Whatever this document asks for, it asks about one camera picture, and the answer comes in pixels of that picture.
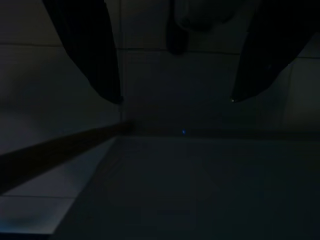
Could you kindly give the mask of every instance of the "tiled wall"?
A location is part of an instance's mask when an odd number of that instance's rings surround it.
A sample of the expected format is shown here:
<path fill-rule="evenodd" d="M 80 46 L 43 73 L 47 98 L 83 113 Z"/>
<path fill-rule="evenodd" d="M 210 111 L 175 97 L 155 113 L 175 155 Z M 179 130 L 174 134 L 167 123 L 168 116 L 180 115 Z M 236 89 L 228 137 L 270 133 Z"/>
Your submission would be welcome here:
<path fill-rule="evenodd" d="M 118 106 L 99 97 L 65 53 L 41 0 L 2 0 L 0 154 L 119 120 Z M 0 196 L 0 233 L 51 234 L 112 143 Z"/>
<path fill-rule="evenodd" d="M 169 0 L 105 0 L 118 47 L 124 116 L 138 127 L 318 130 L 320 35 L 260 96 L 232 104 L 246 30 L 259 0 L 166 52 Z M 41 0 L 0 2 L 0 152 L 119 121 L 62 48 Z M 111 143 L 0 197 L 0 232 L 52 233 Z"/>

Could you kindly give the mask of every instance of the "wooden strip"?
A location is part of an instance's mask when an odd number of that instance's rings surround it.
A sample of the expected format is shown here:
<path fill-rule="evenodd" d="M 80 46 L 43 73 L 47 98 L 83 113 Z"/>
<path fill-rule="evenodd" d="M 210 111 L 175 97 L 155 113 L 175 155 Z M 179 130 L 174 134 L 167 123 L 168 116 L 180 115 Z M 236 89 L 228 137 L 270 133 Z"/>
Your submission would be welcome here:
<path fill-rule="evenodd" d="M 60 137 L 0 156 L 0 194 L 31 180 L 119 134 L 133 129 L 132 122 L 95 128 Z"/>

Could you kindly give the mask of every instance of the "floor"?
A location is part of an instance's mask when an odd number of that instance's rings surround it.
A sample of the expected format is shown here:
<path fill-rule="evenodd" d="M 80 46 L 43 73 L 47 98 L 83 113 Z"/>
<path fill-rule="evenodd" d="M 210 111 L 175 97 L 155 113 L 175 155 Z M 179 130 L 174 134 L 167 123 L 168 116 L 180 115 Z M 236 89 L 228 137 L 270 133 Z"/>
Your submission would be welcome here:
<path fill-rule="evenodd" d="M 166 52 L 168 1 L 105 1 L 118 48 L 123 116 L 141 129 L 320 130 L 320 34 L 268 91 L 232 104 L 258 0 L 248 0 L 213 32 L 192 34 L 183 57 Z M 0 154 L 120 120 L 120 109 L 100 99 L 66 55 L 41 0 L 1 1 L 0 78 Z M 0 196 L 0 232 L 51 234 L 111 144 Z"/>

